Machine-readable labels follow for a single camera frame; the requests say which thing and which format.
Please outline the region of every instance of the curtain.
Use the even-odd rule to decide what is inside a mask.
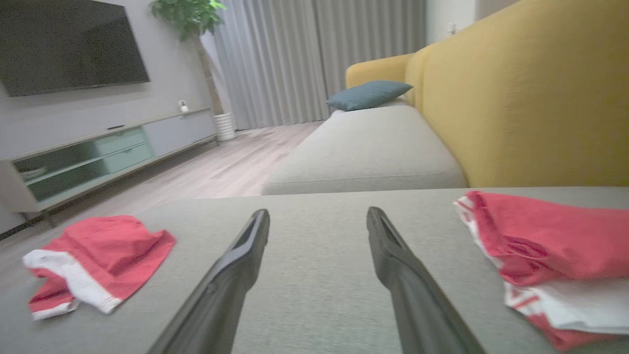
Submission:
[[[217,31],[238,129],[325,119],[325,85],[309,1],[226,0]]]
[[[345,89],[348,67],[424,47],[421,0],[314,0],[326,95]]]
[[[421,0],[224,0],[216,35],[238,129],[327,119],[348,66],[424,46]]]

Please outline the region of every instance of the wall-mounted tv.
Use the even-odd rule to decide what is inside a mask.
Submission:
[[[0,80],[9,96],[150,81],[123,6],[0,0]]]

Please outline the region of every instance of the wooden floor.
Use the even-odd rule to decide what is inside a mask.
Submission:
[[[72,202],[53,215],[57,227],[40,222],[0,241],[0,296],[32,275],[21,257],[87,217],[137,214],[173,200],[260,195],[277,163],[321,122],[240,132],[219,147],[198,147],[148,167]]]

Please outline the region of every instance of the throw pillow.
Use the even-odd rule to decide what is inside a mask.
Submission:
[[[364,110],[395,100],[411,88],[411,85],[397,81],[370,81],[335,94],[327,103],[344,111]]]

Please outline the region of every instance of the cabinet drawer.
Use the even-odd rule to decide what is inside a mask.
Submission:
[[[134,128],[126,130],[114,135],[102,137],[96,141],[96,148],[101,156],[111,154],[112,152],[127,149],[131,146],[146,142],[142,128]]]
[[[144,144],[105,157],[103,160],[107,173],[114,173],[148,160],[151,157],[151,150],[148,148],[148,145]]]

